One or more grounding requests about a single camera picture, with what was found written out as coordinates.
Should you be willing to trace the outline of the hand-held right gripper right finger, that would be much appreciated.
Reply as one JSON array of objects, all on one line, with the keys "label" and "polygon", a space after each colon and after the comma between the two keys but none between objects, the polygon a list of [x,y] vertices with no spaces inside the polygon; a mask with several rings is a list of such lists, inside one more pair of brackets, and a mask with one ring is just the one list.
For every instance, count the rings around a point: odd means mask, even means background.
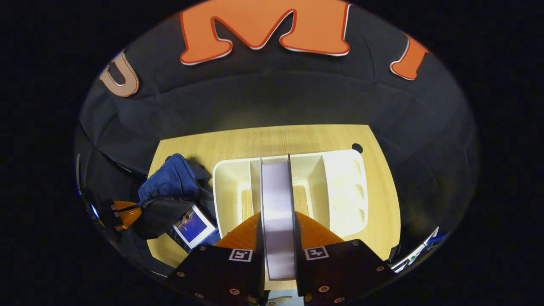
[{"label": "hand-held right gripper right finger", "polygon": [[360,239],[342,240],[311,217],[294,213],[295,275],[306,306],[353,306],[397,280]]}]

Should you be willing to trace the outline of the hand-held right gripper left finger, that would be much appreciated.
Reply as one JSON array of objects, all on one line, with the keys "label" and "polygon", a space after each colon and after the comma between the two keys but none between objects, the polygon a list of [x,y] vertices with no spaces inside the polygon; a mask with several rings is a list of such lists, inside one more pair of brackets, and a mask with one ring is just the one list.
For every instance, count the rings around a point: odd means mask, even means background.
[{"label": "hand-held right gripper left finger", "polygon": [[214,245],[197,246],[167,277],[184,306],[263,306],[264,238],[261,214],[235,227]]}]

